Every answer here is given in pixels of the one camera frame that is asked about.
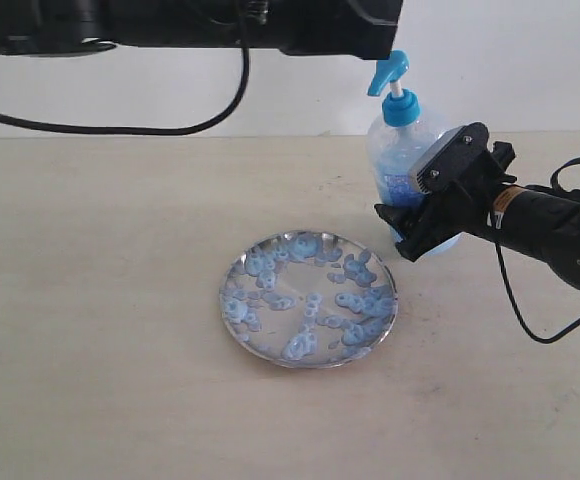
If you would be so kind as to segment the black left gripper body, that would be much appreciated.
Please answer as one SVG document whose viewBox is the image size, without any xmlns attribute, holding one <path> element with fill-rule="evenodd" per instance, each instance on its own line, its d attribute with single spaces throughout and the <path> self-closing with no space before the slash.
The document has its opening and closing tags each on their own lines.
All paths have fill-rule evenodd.
<svg viewBox="0 0 580 480">
<path fill-rule="evenodd" d="M 383 60 L 392 50 L 400 0 L 242 1 L 248 42 L 288 56 Z"/>
</svg>

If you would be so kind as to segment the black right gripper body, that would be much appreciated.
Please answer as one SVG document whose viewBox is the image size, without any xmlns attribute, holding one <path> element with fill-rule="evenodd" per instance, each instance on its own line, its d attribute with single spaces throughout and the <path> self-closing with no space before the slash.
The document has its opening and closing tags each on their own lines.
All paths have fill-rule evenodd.
<svg viewBox="0 0 580 480">
<path fill-rule="evenodd" d="M 509 180 L 506 170 L 515 159 L 511 143 L 495 141 L 493 149 L 488 147 L 460 175 L 441 192 L 463 192 L 465 194 L 465 219 L 461 230 L 473 235 L 487 235 L 486 218 L 492 209 L 494 190 Z"/>
</svg>

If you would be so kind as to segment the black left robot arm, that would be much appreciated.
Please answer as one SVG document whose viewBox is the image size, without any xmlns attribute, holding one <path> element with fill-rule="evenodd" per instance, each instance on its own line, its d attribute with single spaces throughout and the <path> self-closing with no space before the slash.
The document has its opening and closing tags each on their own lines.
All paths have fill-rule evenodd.
<svg viewBox="0 0 580 480">
<path fill-rule="evenodd" d="M 400 1 L 0 1 L 0 55 L 67 57 L 117 46 L 277 50 L 384 59 Z"/>
</svg>

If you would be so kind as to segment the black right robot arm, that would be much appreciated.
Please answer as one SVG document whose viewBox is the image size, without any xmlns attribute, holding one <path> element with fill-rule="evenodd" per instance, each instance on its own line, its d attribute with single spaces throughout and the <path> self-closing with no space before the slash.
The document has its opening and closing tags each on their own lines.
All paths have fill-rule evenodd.
<svg viewBox="0 0 580 480">
<path fill-rule="evenodd" d="M 507 172 L 514 158 L 480 122 L 441 137 L 414 168 L 422 203 L 375 207 L 399 234 L 400 255 L 416 261 L 467 233 L 545 263 L 580 291 L 580 190 L 563 189 L 556 175 L 547 186 L 519 186 Z"/>
</svg>

